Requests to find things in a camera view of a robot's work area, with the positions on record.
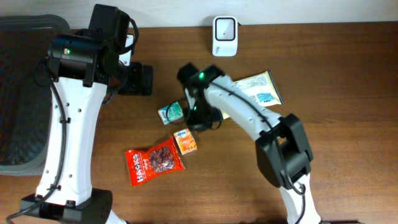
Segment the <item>orange tissue pack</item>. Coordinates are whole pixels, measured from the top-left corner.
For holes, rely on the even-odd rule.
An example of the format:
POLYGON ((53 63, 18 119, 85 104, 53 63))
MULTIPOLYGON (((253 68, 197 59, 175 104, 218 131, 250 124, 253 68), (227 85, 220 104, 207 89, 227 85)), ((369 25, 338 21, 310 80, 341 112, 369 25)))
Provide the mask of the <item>orange tissue pack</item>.
POLYGON ((197 144, 188 128, 174 133, 174 138, 182 155, 197 150, 197 144))

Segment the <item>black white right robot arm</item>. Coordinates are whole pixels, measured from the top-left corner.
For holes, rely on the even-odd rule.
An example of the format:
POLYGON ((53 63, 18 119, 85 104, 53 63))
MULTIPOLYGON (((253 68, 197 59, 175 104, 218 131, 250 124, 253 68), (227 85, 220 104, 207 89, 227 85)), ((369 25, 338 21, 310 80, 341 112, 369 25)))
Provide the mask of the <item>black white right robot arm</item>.
POLYGON ((211 129, 222 112, 251 137, 257 166, 279 192, 288 223, 321 223, 310 189, 313 152, 301 120, 294 114, 282 116, 247 96, 215 65, 204 70, 188 63, 177 79, 187 100, 184 121, 191 130, 211 129))

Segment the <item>red Hacks candy bag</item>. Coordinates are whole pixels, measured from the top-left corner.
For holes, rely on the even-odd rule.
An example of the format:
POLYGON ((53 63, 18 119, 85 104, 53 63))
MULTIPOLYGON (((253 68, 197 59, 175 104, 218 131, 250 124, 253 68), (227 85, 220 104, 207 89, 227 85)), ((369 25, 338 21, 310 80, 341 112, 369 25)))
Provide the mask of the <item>red Hacks candy bag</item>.
POLYGON ((160 175, 184 170, 173 138, 145 150, 125 152, 127 171, 132 186, 142 185, 160 175))

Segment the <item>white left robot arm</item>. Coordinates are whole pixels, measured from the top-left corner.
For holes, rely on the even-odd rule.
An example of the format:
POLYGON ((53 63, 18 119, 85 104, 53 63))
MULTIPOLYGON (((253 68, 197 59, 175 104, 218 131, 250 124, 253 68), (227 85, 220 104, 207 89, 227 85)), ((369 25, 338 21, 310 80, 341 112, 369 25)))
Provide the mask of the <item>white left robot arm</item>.
POLYGON ((109 190, 91 184, 91 157, 100 108, 114 95, 149 96, 153 68, 132 62, 135 21, 114 6, 96 4, 88 28, 60 34, 41 60, 52 109, 47 157, 36 191, 19 213, 60 223, 121 223, 109 190))

